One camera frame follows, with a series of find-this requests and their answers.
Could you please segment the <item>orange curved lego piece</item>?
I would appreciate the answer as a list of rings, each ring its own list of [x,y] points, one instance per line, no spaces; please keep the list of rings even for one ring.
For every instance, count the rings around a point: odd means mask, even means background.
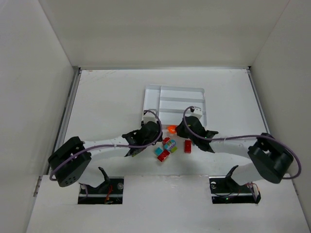
[[[168,127],[167,127],[167,130],[168,130],[168,133],[170,133],[170,134],[176,134],[176,125],[169,125]]]

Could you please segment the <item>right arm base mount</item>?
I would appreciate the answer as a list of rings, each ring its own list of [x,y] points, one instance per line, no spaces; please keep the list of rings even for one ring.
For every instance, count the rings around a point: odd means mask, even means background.
[[[209,188],[213,204],[259,204],[261,193],[255,183],[237,184],[232,174],[238,165],[230,169],[225,176],[210,176]]]

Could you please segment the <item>red 2x4 lego brick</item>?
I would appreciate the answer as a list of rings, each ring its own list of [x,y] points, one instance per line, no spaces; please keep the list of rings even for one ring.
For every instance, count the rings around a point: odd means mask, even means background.
[[[170,155],[170,152],[168,150],[164,150],[158,157],[157,159],[160,161],[160,162],[163,162],[167,159],[167,157]]]

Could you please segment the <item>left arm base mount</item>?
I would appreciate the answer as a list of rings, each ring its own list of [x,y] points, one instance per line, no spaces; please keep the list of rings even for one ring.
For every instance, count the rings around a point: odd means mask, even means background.
[[[98,167],[102,182],[97,187],[80,185],[78,204],[122,204],[124,177],[109,177],[102,167]]]

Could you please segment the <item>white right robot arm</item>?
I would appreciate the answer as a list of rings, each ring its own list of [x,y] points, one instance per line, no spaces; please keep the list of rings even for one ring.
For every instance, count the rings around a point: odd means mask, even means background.
[[[190,139],[200,150],[210,153],[227,153],[245,157],[250,163],[233,166],[225,179],[242,186],[258,180],[280,183],[294,157],[273,141],[273,137],[262,133],[255,139],[219,140],[218,131],[206,130],[195,116],[186,116],[175,128],[177,136]]]

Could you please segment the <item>cyan small lego brick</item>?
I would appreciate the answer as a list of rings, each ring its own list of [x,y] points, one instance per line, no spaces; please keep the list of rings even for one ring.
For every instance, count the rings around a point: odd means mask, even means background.
[[[154,151],[156,156],[159,156],[162,152],[163,152],[163,149],[160,148],[160,147],[156,148],[155,151]]]

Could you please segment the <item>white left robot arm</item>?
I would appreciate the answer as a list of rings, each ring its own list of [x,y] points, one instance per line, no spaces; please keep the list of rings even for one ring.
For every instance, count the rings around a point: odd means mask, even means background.
[[[105,158],[136,156],[149,146],[162,141],[162,124],[149,121],[138,130],[103,141],[82,141],[74,136],[57,149],[49,158],[52,169],[50,180],[60,187],[83,183],[92,187],[100,185],[94,175],[88,175],[91,162]]]

